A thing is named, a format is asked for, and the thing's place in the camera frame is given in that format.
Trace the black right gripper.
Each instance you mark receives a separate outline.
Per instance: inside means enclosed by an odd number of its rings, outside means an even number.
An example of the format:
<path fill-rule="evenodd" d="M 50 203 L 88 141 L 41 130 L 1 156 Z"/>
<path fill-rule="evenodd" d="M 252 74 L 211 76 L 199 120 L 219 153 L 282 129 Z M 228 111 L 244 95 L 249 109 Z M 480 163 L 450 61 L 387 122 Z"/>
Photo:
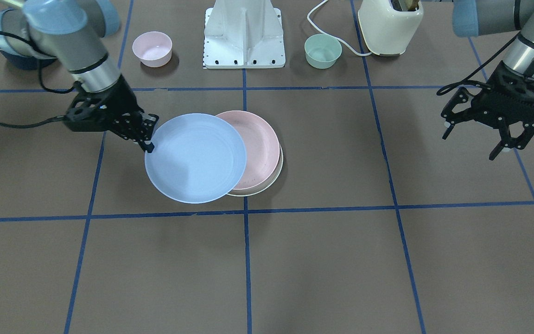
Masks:
<path fill-rule="evenodd" d="M 73 86 L 77 95 L 63 118 L 70 131 L 110 131 L 126 141 L 140 144 L 148 154 L 154 151 L 151 137 L 159 117 L 144 112 L 123 75 L 100 92 L 87 92 L 80 82 L 74 82 Z"/>

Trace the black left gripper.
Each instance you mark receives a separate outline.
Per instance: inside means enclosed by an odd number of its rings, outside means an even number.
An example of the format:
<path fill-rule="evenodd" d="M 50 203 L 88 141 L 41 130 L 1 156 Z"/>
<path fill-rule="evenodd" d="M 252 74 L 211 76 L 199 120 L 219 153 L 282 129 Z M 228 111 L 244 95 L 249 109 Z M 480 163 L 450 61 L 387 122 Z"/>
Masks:
<path fill-rule="evenodd" d="M 530 71 L 520 74 L 504 63 L 499 63 L 488 81 L 462 80 L 441 89 L 445 95 L 455 89 L 441 112 L 445 119 L 446 140 L 458 123 L 475 121 L 497 129 L 501 140 L 490 152 L 494 161 L 502 152 L 524 149 L 534 136 L 534 77 Z M 513 137 L 510 126 L 521 123 L 522 133 Z"/>

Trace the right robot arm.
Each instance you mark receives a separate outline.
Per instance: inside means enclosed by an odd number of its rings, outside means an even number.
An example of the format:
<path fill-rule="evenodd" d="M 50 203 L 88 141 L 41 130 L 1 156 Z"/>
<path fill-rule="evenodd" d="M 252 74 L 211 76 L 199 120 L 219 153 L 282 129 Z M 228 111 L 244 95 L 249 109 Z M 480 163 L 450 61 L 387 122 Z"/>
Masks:
<path fill-rule="evenodd" d="M 121 20 L 109 0 L 6 0 L 0 12 L 0 51 L 34 60 L 57 60 L 72 76 L 75 92 L 63 116 L 74 132 L 110 131 L 151 153 L 158 116 L 140 108 L 102 38 Z"/>

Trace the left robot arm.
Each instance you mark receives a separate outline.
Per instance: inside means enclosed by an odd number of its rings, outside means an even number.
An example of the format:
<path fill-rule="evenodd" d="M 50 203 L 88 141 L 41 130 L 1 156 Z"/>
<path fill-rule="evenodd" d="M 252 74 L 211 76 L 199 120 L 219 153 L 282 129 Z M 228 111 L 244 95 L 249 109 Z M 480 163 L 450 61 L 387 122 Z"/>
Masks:
<path fill-rule="evenodd" d="M 499 131 L 490 160 L 513 148 L 524 149 L 534 136 L 534 0 L 456 0 L 452 26 L 460 37 L 515 36 L 496 52 L 505 56 L 486 82 L 468 75 L 437 91 L 441 96 L 456 89 L 441 112 L 443 139 L 457 124 L 475 121 Z"/>

